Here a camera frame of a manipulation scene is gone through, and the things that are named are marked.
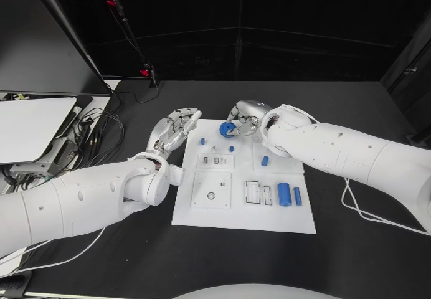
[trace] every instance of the white board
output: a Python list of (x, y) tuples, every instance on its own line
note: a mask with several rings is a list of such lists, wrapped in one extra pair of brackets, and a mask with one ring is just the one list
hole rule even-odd
[(0, 164), (36, 161), (72, 110), (76, 98), (0, 102)]
[[(219, 133), (222, 122), (223, 120), (200, 119), (196, 129), (189, 133), (182, 164), (186, 174), (183, 184), (177, 188), (173, 225), (314, 234), (316, 228), (301, 162), (272, 154), (261, 145), (261, 137), (258, 135), (236, 136), (234, 138), (222, 137)], [(200, 142), (202, 137), (206, 140), (205, 145)], [(234, 169), (199, 168), (199, 165), (202, 165), (199, 163), (199, 154), (234, 155)], [(270, 157), (267, 167), (261, 166), (264, 156)], [(195, 176), (202, 172), (231, 174), (229, 209), (221, 206), (202, 207), (202, 202), (199, 203), (200, 207), (193, 207)], [(215, 190), (218, 188), (216, 185), (221, 183), (219, 179), (209, 177), (208, 181), (209, 186), (206, 188)], [(270, 187), (272, 205), (265, 205), (264, 200), (261, 200), (260, 204), (247, 203), (247, 181), (258, 181), (262, 196), (264, 186)], [(290, 184), (293, 201), (290, 207), (283, 207), (278, 204), (278, 183)], [(294, 187), (300, 188), (301, 206), (294, 204)]]

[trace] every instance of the monitor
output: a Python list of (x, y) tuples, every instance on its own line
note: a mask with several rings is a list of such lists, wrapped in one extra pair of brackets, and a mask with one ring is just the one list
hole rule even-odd
[(0, 93), (110, 95), (45, 0), (1, 0)]

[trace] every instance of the robotic hand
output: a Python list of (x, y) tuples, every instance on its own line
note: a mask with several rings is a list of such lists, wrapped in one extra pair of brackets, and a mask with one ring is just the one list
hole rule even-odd
[(154, 127), (147, 152), (127, 162), (79, 169), (27, 191), (0, 196), (0, 257), (42, 241), (88, 234), (157, 206), (183, 169), (166, 158), (202, 113), (179, 109)]
[[(239, 128), (232, 124), (236, 116), (244, 123)], [(431, 151), (319, 123), (290, 105), (272, 109), (255, 101), (239, 101), (221, 134), (232, 137), (257, 131), (277, 155), (388, 193), (431, 233)]]

